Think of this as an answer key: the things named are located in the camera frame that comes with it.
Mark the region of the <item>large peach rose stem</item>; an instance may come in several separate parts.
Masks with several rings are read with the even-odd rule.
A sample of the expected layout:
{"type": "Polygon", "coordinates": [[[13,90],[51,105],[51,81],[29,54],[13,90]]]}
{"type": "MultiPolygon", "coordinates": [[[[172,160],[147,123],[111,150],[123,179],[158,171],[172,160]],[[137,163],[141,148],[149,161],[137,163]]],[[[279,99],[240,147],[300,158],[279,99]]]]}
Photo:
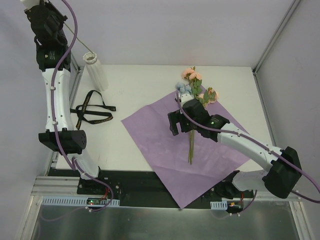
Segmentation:
{"type": "Polygon", "coordinates": [[[186,68],[182,72],[181,77],[183,80],[187,81],[186,85],[190,85],[192,90],[191,95],[197,98],[202,93],[202,76],[196,71],[196,66],[186,68]]]}

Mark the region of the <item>purple wrapping paper sheet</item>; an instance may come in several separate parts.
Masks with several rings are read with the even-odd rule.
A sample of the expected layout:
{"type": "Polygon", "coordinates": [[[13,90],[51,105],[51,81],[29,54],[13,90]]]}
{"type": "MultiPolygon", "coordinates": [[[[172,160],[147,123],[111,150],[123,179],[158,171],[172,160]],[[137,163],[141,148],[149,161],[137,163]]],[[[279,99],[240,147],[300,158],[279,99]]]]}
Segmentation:
{"type": "Polygon", "coordinates": [[[189,157],[189,135],[170,131],[168,113],[178,110],[172,92],[140,108],[121,122],[152,170],[183,209],[249,158],[226,145],[195,134],[194,157],[189,157]]]}

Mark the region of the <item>white rose stem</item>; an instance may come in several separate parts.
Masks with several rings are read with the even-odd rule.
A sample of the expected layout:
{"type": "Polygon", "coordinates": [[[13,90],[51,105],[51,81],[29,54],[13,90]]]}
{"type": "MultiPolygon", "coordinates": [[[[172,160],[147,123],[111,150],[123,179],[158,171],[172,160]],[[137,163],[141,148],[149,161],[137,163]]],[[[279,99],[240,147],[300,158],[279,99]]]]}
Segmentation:
{"type": "MultiPolygon", "coordinates": [[[[67,27],[67,29],[68,29],[73,35],[75,35],[75,31],[74,31],[71,27],[69,27],[67,23],[64,23],[64,25],[67,27]]],[[[76,40],[77,40],[83,47],[85,47],[90,53],[92,53],[92,54],[94,53],[81,39],[79,39],[78,37],[76,37],[76,40]]]]}

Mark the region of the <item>blue flower stem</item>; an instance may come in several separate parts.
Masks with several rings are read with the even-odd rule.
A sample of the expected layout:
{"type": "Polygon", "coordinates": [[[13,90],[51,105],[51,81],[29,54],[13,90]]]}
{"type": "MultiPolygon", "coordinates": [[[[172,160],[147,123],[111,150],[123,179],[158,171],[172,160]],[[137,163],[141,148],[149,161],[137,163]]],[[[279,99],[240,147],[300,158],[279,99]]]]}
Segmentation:
{"type": "Polygon", "coordinates": [[[188,84],[184,84],[182,82],[178,82],[175,85],[175,88],[181,93],[181,94],[192,94],[192,88],[188,84]]]}

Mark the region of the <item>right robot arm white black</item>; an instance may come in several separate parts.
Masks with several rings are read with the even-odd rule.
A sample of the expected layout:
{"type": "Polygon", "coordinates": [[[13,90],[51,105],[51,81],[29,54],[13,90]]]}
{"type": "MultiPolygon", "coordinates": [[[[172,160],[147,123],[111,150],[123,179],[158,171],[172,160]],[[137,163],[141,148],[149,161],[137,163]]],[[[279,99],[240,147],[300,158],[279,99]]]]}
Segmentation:
{"type": "Polygon", "coordinates": [[[168,114],[170,131],[198,132],[202,137],[221,143],[249,159],[262,169],[255,171],[235,170],[228,176],[225,192],[237,197],[246,190],[267,190],[280,199],[286,199],[301,178],[301,163],[298,153],[292,147],[281,149],[262,143],[238,128],[227,118],[211,115],[197,99],[183,94],[175,98],[179,109],[168,114]]]}

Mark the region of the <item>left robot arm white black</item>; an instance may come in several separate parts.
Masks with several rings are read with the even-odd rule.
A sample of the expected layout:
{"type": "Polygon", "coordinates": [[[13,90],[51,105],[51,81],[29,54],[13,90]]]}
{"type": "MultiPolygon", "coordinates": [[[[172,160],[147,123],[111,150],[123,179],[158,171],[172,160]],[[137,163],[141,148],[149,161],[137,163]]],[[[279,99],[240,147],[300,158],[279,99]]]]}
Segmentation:
{"type": "Polygon", "coordinates": [[[99,166],[86,151],[86,133],[75,129],[71,118],[71,50],[78,31],[74,31],[71,42],[68,42],[63,30],[68,18],[49,0],[24,0],[22,4],[35,34],[36,61],[46,91],[46,125],[38,139],[44,146],[63,156],[69,167],[78,171],[82,179],[90,180],[90,191],[96,195],[102,194],[106,183],[98,177],[99,166]]]}

